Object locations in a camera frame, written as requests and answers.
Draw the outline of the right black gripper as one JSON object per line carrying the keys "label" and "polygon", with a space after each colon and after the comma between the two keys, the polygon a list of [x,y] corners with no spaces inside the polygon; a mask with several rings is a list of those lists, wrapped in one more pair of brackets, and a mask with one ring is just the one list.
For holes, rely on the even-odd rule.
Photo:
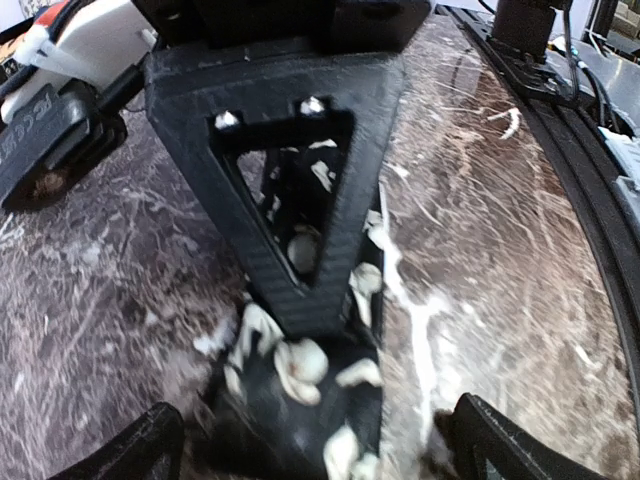
{"label": "right black gripper", "polygon": [[[341,334],[403,87],[401,57],[382,52],[402,51],[432,4],[134,6],[170,46],[202,40],[227,48],[191,43],[151,54],[148,119],[284,332]],[[375,53],[261,43],[298,37],[323,52]]]}

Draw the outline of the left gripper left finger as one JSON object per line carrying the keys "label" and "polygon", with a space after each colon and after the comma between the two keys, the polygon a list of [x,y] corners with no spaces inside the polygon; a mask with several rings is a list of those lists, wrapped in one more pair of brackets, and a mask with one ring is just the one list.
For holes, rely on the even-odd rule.
{"label": "left gripper left finger", "polygon": [[50,479],[175,480],[184,442],[180,412],[158,402],[100,449]]}

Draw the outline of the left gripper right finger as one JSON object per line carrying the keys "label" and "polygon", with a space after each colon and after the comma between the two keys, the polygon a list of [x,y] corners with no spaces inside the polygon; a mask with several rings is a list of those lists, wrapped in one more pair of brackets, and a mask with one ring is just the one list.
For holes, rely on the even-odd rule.
{"label": "left gripper right finger", "polygon": [[451,415],[455,469],[462,479],[600,479],[602,476],[521,429],[477,395]]}

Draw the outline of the black white patterned tie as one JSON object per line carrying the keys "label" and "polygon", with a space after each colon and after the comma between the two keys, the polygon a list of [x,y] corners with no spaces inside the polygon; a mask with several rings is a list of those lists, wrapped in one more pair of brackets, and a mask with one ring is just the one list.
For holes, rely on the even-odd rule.
{"label": "black white patterned tie", "polygon": [[384,380],[382,222],[373,202],[346,288],[342,332],[288,336],[248,294],[235,344],[194,410],[190,454],[217,479],[374,479]]}

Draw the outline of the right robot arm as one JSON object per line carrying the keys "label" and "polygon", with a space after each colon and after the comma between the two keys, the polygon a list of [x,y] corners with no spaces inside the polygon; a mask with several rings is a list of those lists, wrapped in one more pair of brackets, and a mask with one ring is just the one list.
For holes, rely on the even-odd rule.
{"label": "right robot arm", "polygon": [[428,1],[62,1],[1,35],[1,206],[64,196],[136,95],[292,337],[340,335]]}

